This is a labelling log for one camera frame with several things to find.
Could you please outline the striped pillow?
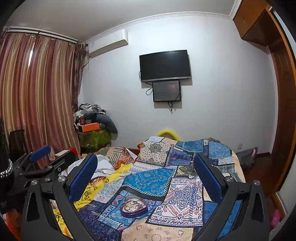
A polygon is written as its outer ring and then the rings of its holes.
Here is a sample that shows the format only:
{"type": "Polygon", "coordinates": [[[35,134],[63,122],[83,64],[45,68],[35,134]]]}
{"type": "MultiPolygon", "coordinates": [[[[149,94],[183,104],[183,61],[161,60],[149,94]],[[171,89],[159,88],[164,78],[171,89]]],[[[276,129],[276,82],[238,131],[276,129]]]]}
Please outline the striped pillow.
{"type": "Polygon", "coordinates": [[[119,167],[121,164],[133,164],[137,158],[136,154],[125,147],[104,147],[95,154],[106,156],[114,168],[119,167]]]}

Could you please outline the brown wooden door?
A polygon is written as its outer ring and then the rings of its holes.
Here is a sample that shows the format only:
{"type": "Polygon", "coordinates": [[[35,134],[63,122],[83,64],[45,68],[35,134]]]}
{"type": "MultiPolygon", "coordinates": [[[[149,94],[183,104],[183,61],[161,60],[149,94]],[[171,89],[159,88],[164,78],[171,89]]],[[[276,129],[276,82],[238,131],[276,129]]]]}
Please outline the brown wooden door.
{"type": "Polygon", "coordinates": [[[295,149],[295,62],[284,41],[274,42],[269,49],[275,67],[278,92],[277,127],[271,153],[276,169],[272,190],[274,193],[286,177],[295,149]]]}

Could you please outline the yellow cloth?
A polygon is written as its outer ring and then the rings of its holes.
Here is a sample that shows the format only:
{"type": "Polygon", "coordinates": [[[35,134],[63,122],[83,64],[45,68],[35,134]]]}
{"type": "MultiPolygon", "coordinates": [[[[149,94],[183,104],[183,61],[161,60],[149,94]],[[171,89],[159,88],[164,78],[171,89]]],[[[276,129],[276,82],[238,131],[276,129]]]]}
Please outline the yellow cloth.
{"type": "MultiPolygon", "coordinates": [[[[94,183],[89,183],[82,193],[80,199],[74,202],[74,206],[77,211],[89,204],[95,197],[95,195],[101,191],[104,187],[107,186],[107,183],[118,180],[121,175],[132,168],[131,164],[121,164],[118,169],[115,170],[112,174],[104,178],[95,178],[94,183]]],[[[66,223],[63,220],[62,215],[60,214],[57,204],[52,200],[51,201],[52,210],[54,212],[56,221],[62,233],[70,238],[73,238],[69,229],[67,228],[66,223]]]]}

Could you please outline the dark bag on floor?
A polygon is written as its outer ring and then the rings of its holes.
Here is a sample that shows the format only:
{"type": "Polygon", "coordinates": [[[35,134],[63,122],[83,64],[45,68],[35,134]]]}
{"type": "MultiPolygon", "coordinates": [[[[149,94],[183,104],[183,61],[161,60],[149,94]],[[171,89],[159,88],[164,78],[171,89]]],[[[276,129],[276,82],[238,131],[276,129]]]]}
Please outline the dark bag on floor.
{"type": "Polygon", "coordinates": [[[236,155],[238,157],[242,170],[247,171],[255,162],[255,157],[257,155],[257,147],[237,152],[236,155]]]}

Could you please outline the orange box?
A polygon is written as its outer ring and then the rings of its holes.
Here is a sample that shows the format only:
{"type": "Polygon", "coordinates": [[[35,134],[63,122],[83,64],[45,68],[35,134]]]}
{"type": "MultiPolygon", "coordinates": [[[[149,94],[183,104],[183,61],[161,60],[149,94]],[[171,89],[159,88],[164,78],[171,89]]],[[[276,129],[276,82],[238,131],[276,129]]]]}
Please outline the orange box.
{"type": "Polygon", "coordinates": [[[99,123],[90,123],[90,124],[78,126],[78,129],[80,132],[85,133],[85,132],[99,130],[100,126],[99,126],[99,123]]]}

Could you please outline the pile of clothes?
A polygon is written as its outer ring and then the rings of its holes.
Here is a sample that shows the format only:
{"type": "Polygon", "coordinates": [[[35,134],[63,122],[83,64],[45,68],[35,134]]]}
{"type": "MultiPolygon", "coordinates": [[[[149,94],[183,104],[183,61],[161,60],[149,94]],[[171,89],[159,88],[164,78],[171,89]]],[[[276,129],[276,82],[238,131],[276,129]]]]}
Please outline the pile of clothes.
{"type": "Polygon", "coordinates": [[[118,134],[118,130],[112,121],[112,119],[107,115],[106,110],[103,109],[98,104],[81,104],[73,114],[74,125],[78,126],[81,118],[84,118],[84,122],[90,121],[90,123],[102,124],[110,133],[118,134]]]}

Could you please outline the brown wooden wardrobe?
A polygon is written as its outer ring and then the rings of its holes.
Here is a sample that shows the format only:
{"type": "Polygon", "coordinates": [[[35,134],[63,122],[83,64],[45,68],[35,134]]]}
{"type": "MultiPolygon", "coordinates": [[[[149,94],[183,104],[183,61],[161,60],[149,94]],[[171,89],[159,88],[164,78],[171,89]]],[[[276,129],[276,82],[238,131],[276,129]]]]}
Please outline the brown wooden wardrobe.
{"type": "Polygon", "coordinates": [[[241,39],[262,46],[272,45],[281,39],[280,31],[267,8],[267,1],[241,2],[233,20],[241,39]]]}

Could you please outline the purple heart-shaped jewelry box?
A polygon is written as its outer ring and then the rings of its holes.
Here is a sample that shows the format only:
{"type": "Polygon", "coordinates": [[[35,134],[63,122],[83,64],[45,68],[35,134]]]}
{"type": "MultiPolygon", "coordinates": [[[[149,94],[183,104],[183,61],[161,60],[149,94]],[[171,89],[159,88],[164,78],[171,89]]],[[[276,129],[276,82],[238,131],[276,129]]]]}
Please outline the purple heart-shaped jewelry box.
{"type": "Polygon", "coordinates": [[[135,195],[128,195],[125,197],[124,203],[120,206],[120,212],[125,218],[135,218],[147,214],[148,205],[142,198],[135,195]]]}

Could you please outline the white cloth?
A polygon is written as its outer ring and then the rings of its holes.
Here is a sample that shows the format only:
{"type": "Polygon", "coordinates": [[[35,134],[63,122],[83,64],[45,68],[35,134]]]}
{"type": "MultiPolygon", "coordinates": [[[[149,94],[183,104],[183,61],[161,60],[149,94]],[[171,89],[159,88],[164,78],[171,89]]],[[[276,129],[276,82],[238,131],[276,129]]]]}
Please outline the white cloth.
{"type": "MultiPolygon", "coordinates": [[[[108,175],[115,172],[114,167],[109,162],[109,158],[104,155],[96,155],[97,158],[97,167],[93,173],[92,179],[97,177],[107,177],[108,175]]],[[[61,173],[63,176],[67,176],[74,167],[79,166],[84,158],[79,159],[78,161],[75,161],[73,164],[71,164],[65,171],[61,173]]]]}

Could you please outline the striped brown curtain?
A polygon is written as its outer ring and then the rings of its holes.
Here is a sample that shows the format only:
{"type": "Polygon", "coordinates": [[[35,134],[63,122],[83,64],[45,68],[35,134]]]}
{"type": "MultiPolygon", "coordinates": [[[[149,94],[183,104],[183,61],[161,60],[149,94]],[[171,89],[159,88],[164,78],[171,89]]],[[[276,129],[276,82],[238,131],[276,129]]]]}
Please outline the striped brown curtain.
{"type": "Polygon", "coordinates": [[[25,131],[29,151],[45,145],[48,157],[79,148],[73,114],[78,110],[86,44],[40,34],[1,31],[1,117],[6,134],[25,131]]]}

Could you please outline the red white box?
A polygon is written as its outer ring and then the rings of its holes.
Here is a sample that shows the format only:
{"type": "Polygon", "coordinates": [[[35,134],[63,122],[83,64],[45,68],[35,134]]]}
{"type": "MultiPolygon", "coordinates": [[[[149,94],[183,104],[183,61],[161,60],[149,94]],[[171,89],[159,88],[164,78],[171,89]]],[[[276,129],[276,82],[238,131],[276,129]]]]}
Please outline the red white box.
{"type": "Polygon", "coordinates": [[[55,158],[58,159],[59,157],[63,156],[64,154],[67,154],[69,152],[73,152],[75,154],[75,157],[78,158],[78,151],[74,147],[70,147],[70,148],[64,149],[64,150],[56,153],[55,158]]]}

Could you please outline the small black wall monitor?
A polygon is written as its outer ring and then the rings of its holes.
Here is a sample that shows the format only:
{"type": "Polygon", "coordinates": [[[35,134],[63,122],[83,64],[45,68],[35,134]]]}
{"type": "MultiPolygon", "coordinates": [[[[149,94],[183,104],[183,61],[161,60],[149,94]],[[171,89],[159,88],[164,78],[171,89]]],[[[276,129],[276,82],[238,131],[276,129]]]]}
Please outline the small black wall monitor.
{"type": "Polygon", "coordinates": [[[154,102],[181,101],[181,84],[179,81],[158,81],[152,83],[154,102]]]}

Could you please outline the large black wall television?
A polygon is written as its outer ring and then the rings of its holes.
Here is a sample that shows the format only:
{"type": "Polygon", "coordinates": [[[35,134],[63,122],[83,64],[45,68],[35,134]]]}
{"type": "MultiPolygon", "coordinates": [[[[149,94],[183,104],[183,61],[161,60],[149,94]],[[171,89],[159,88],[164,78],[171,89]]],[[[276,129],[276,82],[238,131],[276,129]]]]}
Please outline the large black wall television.
{"type": "Polygon", "coordinates": [[[180,80],[191,78],[191,67],[187,50],[150,53],[139,56],[140,80],[180,80]]]}

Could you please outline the green patterned cover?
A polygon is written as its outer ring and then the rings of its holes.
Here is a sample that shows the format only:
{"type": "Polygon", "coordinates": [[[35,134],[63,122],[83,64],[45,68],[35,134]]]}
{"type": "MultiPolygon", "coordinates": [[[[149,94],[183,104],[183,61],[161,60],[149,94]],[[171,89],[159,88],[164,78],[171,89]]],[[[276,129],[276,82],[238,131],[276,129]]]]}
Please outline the green patterned cover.
{"type": "Polygon", "coordinates": [[[107,130],[94,130],[78,133],[80,146],[83,148],[99,149],[111,144],[111,134],[107,130]]]}

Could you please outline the white wall air conditioner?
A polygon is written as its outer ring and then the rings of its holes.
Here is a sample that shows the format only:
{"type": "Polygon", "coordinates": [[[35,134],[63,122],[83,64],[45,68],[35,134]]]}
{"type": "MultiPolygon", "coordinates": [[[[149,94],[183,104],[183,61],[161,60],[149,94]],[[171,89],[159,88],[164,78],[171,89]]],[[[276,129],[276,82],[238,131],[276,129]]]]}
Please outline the white wall air conditioner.
{"type": "Polygon", "coordinates": [[[125,29],[110,33],[88,44],[90,58],[128,45],[128,32],[125,29]]]}

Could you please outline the blue patchwork bedspread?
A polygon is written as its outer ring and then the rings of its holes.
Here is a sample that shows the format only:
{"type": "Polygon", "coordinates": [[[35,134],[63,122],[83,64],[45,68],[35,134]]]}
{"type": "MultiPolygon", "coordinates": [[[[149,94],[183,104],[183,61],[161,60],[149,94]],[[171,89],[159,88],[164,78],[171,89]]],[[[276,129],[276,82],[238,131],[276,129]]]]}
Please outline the blue patchwork bedspread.
{"type": "Polygon", "coordinates": [[[82,220],[97,240],[193,240],[218,208],[194,169],[196,154],[223,175],[245,182],[237,155],[215,139],[147,140],[132,168],[79,210],[82,220]],[[120,206],[128,195],[142,198],[147,214],[123,217],[120,206]]]}

